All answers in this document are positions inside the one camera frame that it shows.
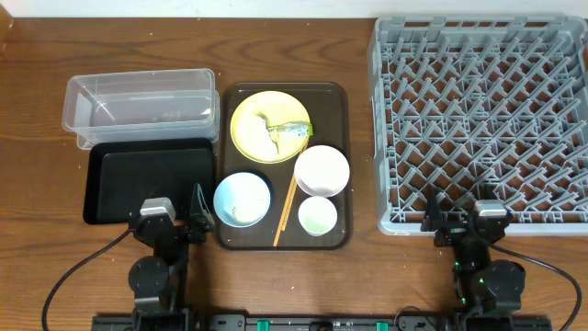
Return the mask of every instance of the clear plastic container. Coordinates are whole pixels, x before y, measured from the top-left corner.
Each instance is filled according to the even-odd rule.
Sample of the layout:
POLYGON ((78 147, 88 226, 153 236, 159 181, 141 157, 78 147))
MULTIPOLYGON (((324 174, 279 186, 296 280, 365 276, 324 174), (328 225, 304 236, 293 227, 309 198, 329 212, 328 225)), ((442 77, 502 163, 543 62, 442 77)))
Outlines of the clear plastic container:
POLYGON ((63 128, 78 146, 219 137, 219 94, 210 69, 91 74, 70 79, 63 128))

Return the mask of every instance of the chopsticks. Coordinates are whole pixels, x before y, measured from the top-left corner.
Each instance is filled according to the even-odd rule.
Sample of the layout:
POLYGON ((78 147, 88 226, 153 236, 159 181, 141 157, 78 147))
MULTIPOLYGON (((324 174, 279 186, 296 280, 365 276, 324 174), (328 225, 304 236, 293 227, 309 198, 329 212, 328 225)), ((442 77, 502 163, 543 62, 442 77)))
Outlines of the chopsticks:
MULTIPOLYGON (((300 150, 300 154, 306 151, 306 147, 308 147, 308 145, 308 142, 304 144, 304 147, 302 147, 300 150)), ((294 200, 294 194, 296 193, 297 187, 298 183, 296 182, 296 176, 292 174, 290 186, 288 187, 288 193, 286 194, 286 201, 284 201, 284 208, 282 209, 282 215, 280 216, 279 224, 277 225, 276 238, 274 238, 274 247, 277 247, 279 236, 283 231, 286 231, 286 224, 288 223, 288 217, 290 215, 290 209, 292 208, 292 201, 294 200)))

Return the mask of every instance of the black tray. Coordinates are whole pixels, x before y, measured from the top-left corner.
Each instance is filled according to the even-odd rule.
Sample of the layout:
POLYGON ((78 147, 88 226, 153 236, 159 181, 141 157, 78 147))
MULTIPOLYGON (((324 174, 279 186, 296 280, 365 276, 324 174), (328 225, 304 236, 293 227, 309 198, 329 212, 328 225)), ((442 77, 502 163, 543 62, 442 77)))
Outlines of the black tray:
POLYGON ((271 191, 271 205, 267 215, 257 224, 233 228, 216 221, 217 241, 233 250, 329 250, 344 245, 352 233, 351 178, 345 189, 330 198, 338 213, 336 226, 329 233, 314 237, 307 234, 298 221, 298 208, 309 197, 297 187, 288 217, 286 231, 273 247, 279 219, 284 208, 288 186, 297 157, 274 165, 249 160, 235 147, 231 139, 232 114, 247 97, 262 91, 281 91, 298 99, 308 110, 314 135, 309 147, 330 145, 349 157, 349 124, 347 96, 342 87, 333 83, 240 83, 230 87, 222 100, 222 134, 217 184, 228 175, 252 172, 263 178, 271 191))
POLYGON ((145 199, 161 197, 172 201, 178 220, 186 220, 197 182, 212 206, 213 157, 208 139, 100 143, 90 152, 84 221, 126 223, 145 199))

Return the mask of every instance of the white wall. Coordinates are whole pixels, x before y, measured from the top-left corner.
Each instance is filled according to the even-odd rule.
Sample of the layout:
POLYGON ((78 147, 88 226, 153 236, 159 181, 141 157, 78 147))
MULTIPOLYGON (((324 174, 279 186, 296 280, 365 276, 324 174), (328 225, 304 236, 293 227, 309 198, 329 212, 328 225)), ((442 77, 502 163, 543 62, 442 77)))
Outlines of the white wall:
POLYGON ((588 0, 0 0, 0 4, 13 17, 588 17, 588 0))

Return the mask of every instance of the wooden tabletop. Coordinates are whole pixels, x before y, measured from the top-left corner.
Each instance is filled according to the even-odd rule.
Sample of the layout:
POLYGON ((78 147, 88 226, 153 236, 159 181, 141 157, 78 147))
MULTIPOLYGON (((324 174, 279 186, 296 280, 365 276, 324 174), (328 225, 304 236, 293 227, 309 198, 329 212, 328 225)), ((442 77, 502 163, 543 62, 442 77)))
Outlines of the wooden tabletop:
MULTIPOLYGON (((354 232, 333 252, 235 253, 193 247, 187 298, 205 312, 394 315, 406 305, 449 312, 451 249, 376 226, 368 93, 372 19, 17 19, 0 62, 0 329, 39 330, 59 277, 126 225, 82 220, 88 153, 62 128, 78 74, 210 68, 222 93, 237 82, 330 81, 349 102, 354 232)), ((588 291, 588 237, 505 238, 501 245, 570 272, 588 291)), ((51 330, 89 330, 92 317, 133 308, 130 266, 152 251, 127 238, 74 273, 50 309, 51 330)), ((505 258, 492 253, 493 258, 505 258)), ((561 276, 527 271, 523 313, 559 329, 575 301, 561 276)), ((572 330, 588 329, 582 308, 572 330)))

